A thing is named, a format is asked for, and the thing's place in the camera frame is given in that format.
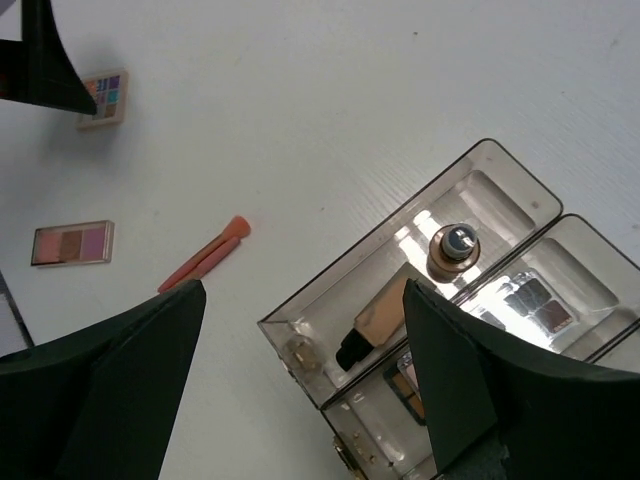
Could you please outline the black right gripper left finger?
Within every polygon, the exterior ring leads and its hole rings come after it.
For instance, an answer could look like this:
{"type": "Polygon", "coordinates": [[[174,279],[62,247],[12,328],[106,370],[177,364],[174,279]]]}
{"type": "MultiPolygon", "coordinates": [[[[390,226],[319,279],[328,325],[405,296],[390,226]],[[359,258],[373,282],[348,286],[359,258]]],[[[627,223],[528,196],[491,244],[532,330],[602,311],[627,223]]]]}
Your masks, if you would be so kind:
{"type": "Polygon", "coordinates": [[[2,478],[158,478],[205,306],[191,280],[2,357],[2,478]]]}

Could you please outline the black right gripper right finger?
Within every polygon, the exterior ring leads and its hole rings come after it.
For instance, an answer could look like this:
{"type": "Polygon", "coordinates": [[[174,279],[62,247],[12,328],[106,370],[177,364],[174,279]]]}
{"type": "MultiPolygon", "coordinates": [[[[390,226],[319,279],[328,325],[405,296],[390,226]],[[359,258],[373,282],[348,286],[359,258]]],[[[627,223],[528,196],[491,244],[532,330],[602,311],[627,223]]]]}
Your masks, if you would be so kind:
{"type": "Polygon", "coordinates": [[[403,305],[439,477],[638,477],[637,373],[544,350],[416,281],[403,305]]]}

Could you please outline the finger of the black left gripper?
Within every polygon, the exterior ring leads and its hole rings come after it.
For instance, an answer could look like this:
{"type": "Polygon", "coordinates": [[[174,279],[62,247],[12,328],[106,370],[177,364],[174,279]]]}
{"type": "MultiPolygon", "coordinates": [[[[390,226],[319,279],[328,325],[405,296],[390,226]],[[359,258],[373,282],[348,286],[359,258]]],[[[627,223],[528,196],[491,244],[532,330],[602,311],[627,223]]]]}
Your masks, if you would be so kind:
{"type": "Polygon", "coordinates": [[[22,1],[21,39],[1,41],[1,98],[93,115],[97,105],[58,34],[49,0],[22,1]]]}

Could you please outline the colourful small eyeshadow palette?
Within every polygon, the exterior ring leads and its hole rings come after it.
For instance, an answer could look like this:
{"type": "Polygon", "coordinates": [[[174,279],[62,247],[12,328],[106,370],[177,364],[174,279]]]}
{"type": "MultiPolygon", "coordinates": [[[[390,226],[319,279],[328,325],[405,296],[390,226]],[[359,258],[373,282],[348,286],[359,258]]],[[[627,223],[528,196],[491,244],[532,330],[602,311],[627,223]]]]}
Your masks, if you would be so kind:
{"type": "Polygon", "coordinates": [[[82,78],[96,104],[93,115],[79,114],[77,130],[121,124],[125,118],[129,74],[126,69],[106,71],[82,78]]]}

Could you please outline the tortoise brown eyeshadow palette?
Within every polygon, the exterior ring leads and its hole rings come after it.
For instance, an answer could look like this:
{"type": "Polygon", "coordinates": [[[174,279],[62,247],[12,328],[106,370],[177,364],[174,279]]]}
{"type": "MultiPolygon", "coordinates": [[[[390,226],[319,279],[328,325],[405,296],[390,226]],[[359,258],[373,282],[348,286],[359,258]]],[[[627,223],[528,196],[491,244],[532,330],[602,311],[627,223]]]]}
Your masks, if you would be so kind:
{"type": "Polygon", "coordinates": [[[559,333],[572,323],[569,312],[535,277],[518,285],[504,301],[516,313],[534,321],[549,336],[559,333]]]}

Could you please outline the beige foundation tube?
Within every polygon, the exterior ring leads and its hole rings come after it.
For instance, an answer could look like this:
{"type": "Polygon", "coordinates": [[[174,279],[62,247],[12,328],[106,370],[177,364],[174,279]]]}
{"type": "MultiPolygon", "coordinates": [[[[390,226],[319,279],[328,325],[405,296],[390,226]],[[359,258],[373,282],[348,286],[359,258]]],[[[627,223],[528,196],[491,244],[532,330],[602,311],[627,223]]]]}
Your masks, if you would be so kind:
{"type": "Polygon", "coordinates": [[[355,317],[353,328],[335,354],[337,364],[344,371],[383,346],[404,323],[402,298],[407,280],[404,274],[391,279],[355,317]]]}

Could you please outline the rose gold blush palette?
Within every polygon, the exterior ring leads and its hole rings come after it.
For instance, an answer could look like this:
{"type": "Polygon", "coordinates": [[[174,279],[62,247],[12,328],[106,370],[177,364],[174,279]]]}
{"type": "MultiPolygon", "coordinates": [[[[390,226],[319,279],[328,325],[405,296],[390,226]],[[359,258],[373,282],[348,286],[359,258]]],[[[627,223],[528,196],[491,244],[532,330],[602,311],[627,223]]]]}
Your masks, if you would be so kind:
{"type": "Polygon", "coordinates": [[[38,228],[30,265],[37,268],[109,263],[115,223],[110,220],[38,228]]]}

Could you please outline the small foundation pump bottle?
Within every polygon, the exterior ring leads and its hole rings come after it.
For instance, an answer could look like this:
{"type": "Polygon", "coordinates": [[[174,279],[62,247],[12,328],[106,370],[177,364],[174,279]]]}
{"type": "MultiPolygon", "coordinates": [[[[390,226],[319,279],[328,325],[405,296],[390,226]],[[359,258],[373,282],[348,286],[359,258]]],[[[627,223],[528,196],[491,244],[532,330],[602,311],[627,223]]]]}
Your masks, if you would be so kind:
{"type": "Polygon", "coordinates": [[[445,225],[429,242],[426,268],[435,281],[451,283],[476,265],[480,253],[481,243],[471,225],[445,225]]]}

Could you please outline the clear pink eyeshadow palette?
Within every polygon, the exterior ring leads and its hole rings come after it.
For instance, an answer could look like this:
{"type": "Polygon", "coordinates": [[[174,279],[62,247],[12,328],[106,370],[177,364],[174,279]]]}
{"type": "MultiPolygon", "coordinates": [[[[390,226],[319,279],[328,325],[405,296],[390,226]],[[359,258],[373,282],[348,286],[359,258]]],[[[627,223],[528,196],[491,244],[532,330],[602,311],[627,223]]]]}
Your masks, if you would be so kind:
{"type": "Polygon", "coordinates": [[[389,366],[384,371],[383,378],[413,420],[418,425],[425,426],[424,406],[411,351],[407,350],[389,366]]]}

